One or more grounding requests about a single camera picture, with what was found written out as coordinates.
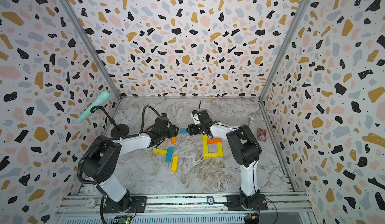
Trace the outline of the beige wooden block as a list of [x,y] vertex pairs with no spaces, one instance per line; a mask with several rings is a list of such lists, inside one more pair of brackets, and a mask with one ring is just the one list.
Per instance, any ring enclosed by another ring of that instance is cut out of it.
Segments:
[[168,139],[165,139],[162,143],[160,143],[159,148],[166,149],[167,143],[168,143]]

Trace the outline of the orange block diagonal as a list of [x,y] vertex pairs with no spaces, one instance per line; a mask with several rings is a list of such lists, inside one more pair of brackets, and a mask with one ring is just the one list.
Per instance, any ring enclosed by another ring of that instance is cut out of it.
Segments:
[[207,139],[208,144],[217,144],[217,143],[221,143],[221,142],[222,142],[221,138]]

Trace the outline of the yellow block horizontal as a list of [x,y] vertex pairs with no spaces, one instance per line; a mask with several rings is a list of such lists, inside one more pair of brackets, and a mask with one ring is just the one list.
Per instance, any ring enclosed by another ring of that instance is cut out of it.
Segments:
[[164,149],[158,149],[158,148],[154,148],[152,150],[152,152],[154,154],[158,154],[158,155],[163,155],[163,156],[166,156],[167,155],[167,150],[164,150]]

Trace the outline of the yellow block top vertical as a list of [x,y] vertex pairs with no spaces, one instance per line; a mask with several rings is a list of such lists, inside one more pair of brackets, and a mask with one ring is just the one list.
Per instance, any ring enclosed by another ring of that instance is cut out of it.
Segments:
[[218,153],[204,153],[204,158],[218,158]]

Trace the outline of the yellow block bottom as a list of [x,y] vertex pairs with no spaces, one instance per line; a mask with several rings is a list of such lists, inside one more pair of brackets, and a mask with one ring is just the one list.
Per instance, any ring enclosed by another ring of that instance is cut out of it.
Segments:
[[177,172],[177,167],[178,167],[178,156],[174,156],[172,158],[171,172]]

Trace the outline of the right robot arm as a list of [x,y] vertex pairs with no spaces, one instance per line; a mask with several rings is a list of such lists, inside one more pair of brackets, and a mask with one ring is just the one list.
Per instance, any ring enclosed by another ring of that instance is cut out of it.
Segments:
[[246,210],[254,208],[260,195],[257,183],[257,165],[262,148],[249,126],[226,126],[219,121],[213,121],[206,110],[194,110],[191,117],[194,123],[187,127],[189,135],[203,134],[209,137],[218,137],[228,142],[233,158],[240,166],[241,206]]

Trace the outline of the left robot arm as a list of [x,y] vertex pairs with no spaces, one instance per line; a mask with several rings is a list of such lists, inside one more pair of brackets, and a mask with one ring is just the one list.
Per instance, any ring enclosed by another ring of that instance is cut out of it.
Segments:
[[115,175],[121,155],[159,146],[162,141],[178,135],[179,128],[167,117],[157,117],[154,125],[140,133],[123,137],[97,138],[78,163],[77,177],[82,184],[96,187],[100,193],[118,206],[130,203],[129,191]]

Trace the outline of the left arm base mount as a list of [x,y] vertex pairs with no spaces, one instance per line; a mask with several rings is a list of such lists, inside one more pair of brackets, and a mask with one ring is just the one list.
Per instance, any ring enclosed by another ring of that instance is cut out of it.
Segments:
[[103,204],[103,213],[104,214],[144,213],[146,203],[147,203],[146,196],[124,196],[119,202],[114,202],[110,198],[106,198]]

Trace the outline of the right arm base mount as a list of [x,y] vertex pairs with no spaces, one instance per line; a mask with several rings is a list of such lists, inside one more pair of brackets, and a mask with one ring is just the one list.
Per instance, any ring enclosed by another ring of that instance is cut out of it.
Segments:
[[246,197],[240,194],[226,196],[225,206],[229,211],[266,211],[268,209],[265,195],[254,194]]

